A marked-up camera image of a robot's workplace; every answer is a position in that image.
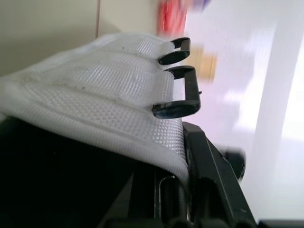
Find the white wall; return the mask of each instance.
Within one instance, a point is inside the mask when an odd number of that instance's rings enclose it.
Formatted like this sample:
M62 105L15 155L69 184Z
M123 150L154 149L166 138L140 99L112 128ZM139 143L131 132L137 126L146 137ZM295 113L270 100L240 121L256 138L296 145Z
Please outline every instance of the white wall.
M1 0L0 76L95 38L97 0Z
M187 18L192 45L216 53L218 68L213 84L200 82L201 110L184 120L214 143L246 151L241 186L256 219L304 219L304 139L296 128L304 117L295 114L304 100L295 86L303 85L303 71L295 74L303 10L302 0L213 0Z

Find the white mesh fabric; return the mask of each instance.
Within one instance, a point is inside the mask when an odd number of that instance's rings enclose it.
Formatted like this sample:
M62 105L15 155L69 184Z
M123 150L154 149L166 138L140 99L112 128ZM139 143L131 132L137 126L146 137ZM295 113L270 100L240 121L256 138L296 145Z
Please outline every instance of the white mesh fabric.
M151 112L153 104L181 99L181 82L157 63L173 49L143 34L100 38L1 79L0 111L164 168L186 186L181 119Z

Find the black plastic part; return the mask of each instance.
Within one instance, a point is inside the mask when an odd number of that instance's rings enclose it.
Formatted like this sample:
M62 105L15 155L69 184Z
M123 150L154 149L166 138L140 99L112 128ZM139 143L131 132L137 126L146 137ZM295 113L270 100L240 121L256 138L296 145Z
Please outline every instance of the black plastic part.
M187 151L192 161L192 215L198 219L220 219L228 227L241 222L256 227L255 220L229 162L196 125L183 123Z
M196 113L200 109L200 93L195 68L177 66L166 71L173 73L174 79L185 78L186 100L156 104L152 108L153 115L159 119L173 119Z
M258 228L304 228L304 221L266 220L260 221Z
M139 162L135 169L129 204L130 219L179 217L178 180L169 172Z
M246 159L245 154L241 150L228 149L225 151L219 150L220 153L227 159L230 163L234 174L238 180L244 177L246 169Z
M163 228L160 219L111 219L104 228Z
M181 48L179 51L174 51L169 54L164 55L158 59L159 64L161 65L170 65L183 61L190 55L190 38L183 37L171 41L175 48Z
M136 164L17 119L0 147L1 228L96 228Z
M198 228L229 228L228 225L220 219L201 219Z

